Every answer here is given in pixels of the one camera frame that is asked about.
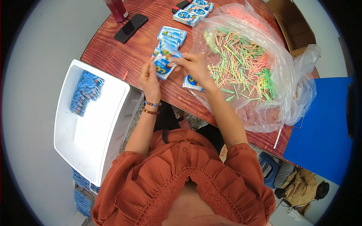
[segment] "clear plastic bag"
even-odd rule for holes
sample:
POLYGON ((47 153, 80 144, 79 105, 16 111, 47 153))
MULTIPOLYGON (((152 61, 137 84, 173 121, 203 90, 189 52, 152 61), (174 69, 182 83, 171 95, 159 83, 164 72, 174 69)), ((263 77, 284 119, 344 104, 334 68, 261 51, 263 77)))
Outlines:
MULTIPOLYGON (((214 35, 219 28, 262 47, 268 58, 273 98, 248 101, 238 97, 229 102, 240 116, 245 129, 251 132, 272 132, 281 129, 284 124, 295 124, 307 113, 316 96, 311 72, 320 57, 320 48, 310 45, 303 55, 293 61, 279 35, 247 2, 246 6, 232 3, 215 9, 210 18, 193 28, 194 43, 190 52, 202 53, 207 65, 220 65, 222 60, 214 50, 214 35)), ((235 87, 234 84, 224 84, 222 88, 235 90, 236 93, 245 90, 240 84, 235 87)), ((205 93, 189 91, 212 112, 205 93)), ((224 96, 228 98, 231 94, 224 93, 224 96)))

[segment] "wooden table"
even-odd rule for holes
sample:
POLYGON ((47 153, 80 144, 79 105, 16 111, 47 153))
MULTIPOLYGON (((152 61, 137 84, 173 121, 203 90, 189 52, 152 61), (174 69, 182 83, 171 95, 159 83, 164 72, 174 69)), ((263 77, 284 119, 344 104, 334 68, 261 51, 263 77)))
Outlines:
MULTIPOLYGON (((140 13, 148 17, 148 22, 142 26, 129 40, 123 44, 114 39, 116 32, 124 23, 116 23, 112 15, 98 29, 87 48, 81 61, 103 70, 117 78, 122 79, 128 71, 125 82, 140 89, 138 77, 142 65, 150 59, 158 42, 156 37, 162 26, 170 26, 188 32, 181 52, 189 52, 193 45, 191 27, 172 19, 171 9, 181 0, 126 0, 124 5, 129 12, 129 18, 140 13)), ((244 0, 213 0, 214 9, 228 3, 238 2, 245 4, 244 0)), ((249 0, 254 10, 261 15, 272 28, 284 37, 277 25, 274 15, 269 12, 262 0, 249 0)), ((213 115, 194 97, 186 88, 182 88, 184 75, 174 72, 166 81, 160 80, 162 99, 190 114, 193 114, 213 125, 216 125, 213 115)), ((251 144, 282 158, 292 131, 291 126, 285 125, 281 131, 278 144, 273 149, 278 131, 271 133, 247 132, 251 144)))

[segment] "smartphone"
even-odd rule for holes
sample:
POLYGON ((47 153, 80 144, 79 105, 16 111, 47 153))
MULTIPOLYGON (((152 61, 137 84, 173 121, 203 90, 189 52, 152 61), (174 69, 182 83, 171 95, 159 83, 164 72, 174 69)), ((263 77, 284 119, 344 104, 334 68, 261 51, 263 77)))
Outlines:
POLYGON ((115 34, 114 38, 125 43, 147 21, 148 17, 137 13, 115 34))

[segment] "woman's right hand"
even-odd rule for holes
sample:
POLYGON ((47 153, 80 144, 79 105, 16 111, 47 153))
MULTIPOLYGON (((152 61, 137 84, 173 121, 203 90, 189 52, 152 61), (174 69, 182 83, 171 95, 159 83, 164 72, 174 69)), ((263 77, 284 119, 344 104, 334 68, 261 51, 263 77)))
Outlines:
POLYGON ((209 90, 216 86, 206 67, 202 54, 183 53, 183 56, 183 58, 173 57, 171 62, 184 67, 204 90, 209 90))

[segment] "woman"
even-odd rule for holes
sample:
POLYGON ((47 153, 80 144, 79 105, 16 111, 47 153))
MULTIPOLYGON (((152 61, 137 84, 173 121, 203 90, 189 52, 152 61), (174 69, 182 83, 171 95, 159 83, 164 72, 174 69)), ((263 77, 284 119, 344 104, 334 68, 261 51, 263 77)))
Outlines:
POLYGON ((193 130, 154 131, 160 85, 153 61, 139 83, 146 104, 125 151, 113 161, 92 211, 97 225, 260 225, 275 208, 243 124, 225 101, 202 55, 172 59, 204 88, 228 149, 222 163, 193 130))

